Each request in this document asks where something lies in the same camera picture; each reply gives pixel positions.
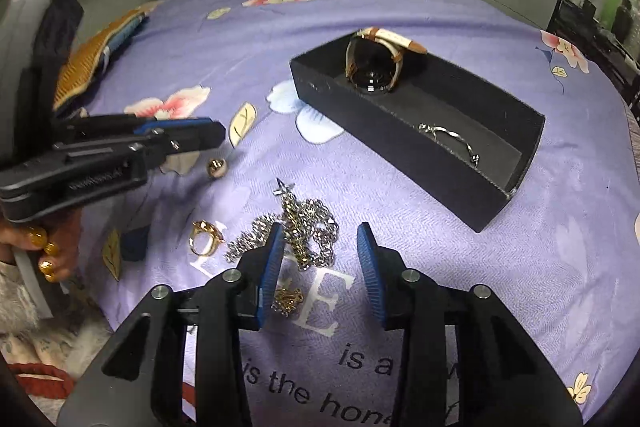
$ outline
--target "black jewelry box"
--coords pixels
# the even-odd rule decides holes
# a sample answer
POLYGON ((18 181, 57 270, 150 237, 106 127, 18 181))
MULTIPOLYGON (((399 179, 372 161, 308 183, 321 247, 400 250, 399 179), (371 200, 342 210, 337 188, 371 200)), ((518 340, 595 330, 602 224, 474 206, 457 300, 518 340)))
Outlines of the black jewelry box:
POLYGON ((407 52, 398 84, 366 94, 344 74, 352 35, 290 62, 298 96, 404 172, 476 232, 522 183, 545 117, 483 78, 436 55, 407 52), (460 134, 479 155, 475 168, 460 134))

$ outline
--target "amber ring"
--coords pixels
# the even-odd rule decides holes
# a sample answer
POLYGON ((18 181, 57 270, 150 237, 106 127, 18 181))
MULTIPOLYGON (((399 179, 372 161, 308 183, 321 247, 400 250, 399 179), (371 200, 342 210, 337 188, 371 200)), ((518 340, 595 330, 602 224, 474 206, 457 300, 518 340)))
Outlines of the amber ring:
POLYGON ((199 255, 201 257, 208 257, 212 255, 218 247, 225 242, 225 238, 222 235, 222 232, 211 223, 207 221, 194 221, 193 228, 191 229, 191 234, 189 235, 189 248, 191 251, 199 255), (199 252, 196 250, 195 239, 201 233, 209 234, 209 242, 207 243, 206 249, 203 252, 199 252))

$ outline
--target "green bottle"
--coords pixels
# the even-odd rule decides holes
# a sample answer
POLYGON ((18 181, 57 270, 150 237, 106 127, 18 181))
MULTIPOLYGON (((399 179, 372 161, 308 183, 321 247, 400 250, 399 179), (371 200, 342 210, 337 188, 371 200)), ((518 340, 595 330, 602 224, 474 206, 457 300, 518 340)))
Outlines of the green bottle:
POLYGON ((600 16, 600 25, 611 31, 613 28, 613 22, 616 19, 616 12, 618 7, 622 4, 623 0, 605 0, 602 7, 602 15, 600 16))

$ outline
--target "silver chain necklace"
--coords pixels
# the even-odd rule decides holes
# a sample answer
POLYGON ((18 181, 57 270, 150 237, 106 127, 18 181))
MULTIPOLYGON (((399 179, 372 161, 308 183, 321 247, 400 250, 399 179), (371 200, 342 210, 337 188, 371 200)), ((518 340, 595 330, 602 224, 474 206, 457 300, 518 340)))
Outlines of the silver chain necklace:
POLYGON ((334 265, 334 244, 338 239, 338 223, 321 200, 298 201, 291 189, 279 179, 274 196, 280 196, 282 214, 264 214, 251 223, 250 232, 242 232, 235 241, 228 243, 225 259, 234 263, 247 250, 265 244, 273 223, 284 225, 284 237, 298 261, 298 268, 306 270, 311 265, 330 267, 334 265), (318 251, 309 248, 309 241, 318 244, 318 251))

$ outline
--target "purple bedsheet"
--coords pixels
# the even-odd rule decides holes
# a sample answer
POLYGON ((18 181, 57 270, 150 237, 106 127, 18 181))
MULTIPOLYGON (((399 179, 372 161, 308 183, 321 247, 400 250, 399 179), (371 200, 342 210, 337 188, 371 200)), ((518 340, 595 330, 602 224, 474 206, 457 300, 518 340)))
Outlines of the purple bedsheet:
MULTIPOLYGON (((87 105, 90 114, 121 112, 202 86, 210 93, 194 116, 228 125, 244 102, 258 113, 237 149, 203 153, 185 176, 158 173, 146 187, 85 211, 81 270, 111 325, 157 283, 181 290, 229 268, 224 246, 196 261, 187 245, 191 221, 217 221, 232 240, 254 217, 279 212, 271 194, 279 177, 296 184, 299 198, 323 200, 340 237, 332 269, 301 273, 285 261, 282 281, 306 296, 297 314, 270 313, 263 331, 241 335, 255 425, 387 423, 401 334, 382 331, 370 312, 355 248, 362 221, 439 284, 491 286, 572 388, 584 417, 592 416, 640 346, 640 190, 623 102, 597 66, 572 68, 570 51, 552 53, 540 31, 478 0, 245 1, 165 1, 87 105), (420 42, 546 116, 522 186, 484 232, 296 100, 289 59, 371 25, 420 42), (214 156, 226 157, 230 171, 209 183, 204 165, 214 156), (98 260, 106 236, 148 220, 146 259, 123 263, 116 282, 98 260)), ((194 338, 185 368, 191 382, 194 338)), ((449 405, 453 421, 455 372, 449 405)))

